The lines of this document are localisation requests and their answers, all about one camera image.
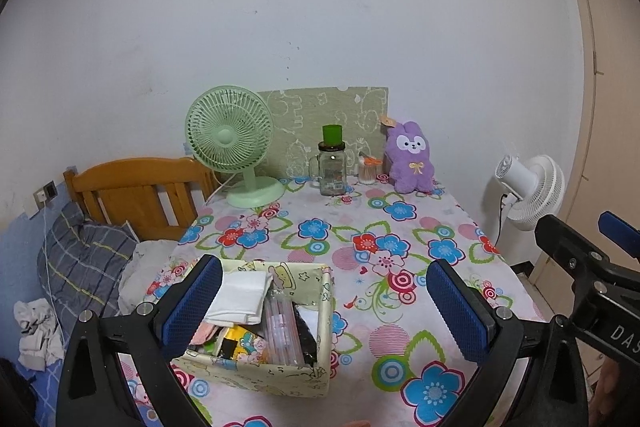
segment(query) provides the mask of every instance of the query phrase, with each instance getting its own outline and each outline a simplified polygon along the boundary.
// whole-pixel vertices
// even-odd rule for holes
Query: crumpled white cloth
[[[225,272],[204,321],[229,328],[236,324],[259,324],[264,296],[272,279],[273,276],[264,271]]]
[[[22,330],[18,362],[24,367],[44,371],[47,365],[64,358],[60,326],[47,299],[28,303],[17,301],[14,317]]]

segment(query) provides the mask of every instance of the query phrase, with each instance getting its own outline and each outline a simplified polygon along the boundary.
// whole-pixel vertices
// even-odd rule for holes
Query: jar lid
[[[342,126],[338,124],[322,126],[322,142],[326,146],[340,145],[342,143]]]
[[[338,143],[338,145],[327,145],[325,142],[320,142],[318,144],[318,149],[322,152],[338,152],[344,151],[346,149],[344,142]]]

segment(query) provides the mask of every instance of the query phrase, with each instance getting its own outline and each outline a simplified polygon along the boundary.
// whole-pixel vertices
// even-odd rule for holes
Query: gray plaid bedding
[[[82,310],[100,317],[118,313],[118,283],[136,244],[126,226],[86,221],[73,201],[62,209],[47,233],[46,256],[44,244],[40,248],[38,276],[58,314],[65,344]]]

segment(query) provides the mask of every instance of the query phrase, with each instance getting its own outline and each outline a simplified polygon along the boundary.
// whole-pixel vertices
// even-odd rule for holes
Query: green cap
[[[342,126],[341,125],[323,125],[322,141],[324,145],[332,147],[342,143]]]

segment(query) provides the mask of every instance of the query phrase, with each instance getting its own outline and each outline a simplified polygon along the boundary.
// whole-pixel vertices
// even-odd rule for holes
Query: door frame
[[[574,165],[569,175],[569,181],[564,193],[564,200],[558,217],[566,221],[574,206],[578,193],[584,165],[587,160],[589,142],[591,140],[591,128],[593,126],[593,109],[595,104],[595,75],[596,51],[594,47],[593,22],[591,21],[591,9],[589,0],[577,0],[580,13],[580,27],[582,29],[582,48],[584,51],[584,93],[582,95],[582,115],[580,117],[580,130],[578,131],[578,143],[575,148]],[[529,280],[535,284],[550,258],[544,252],[540,253]]]

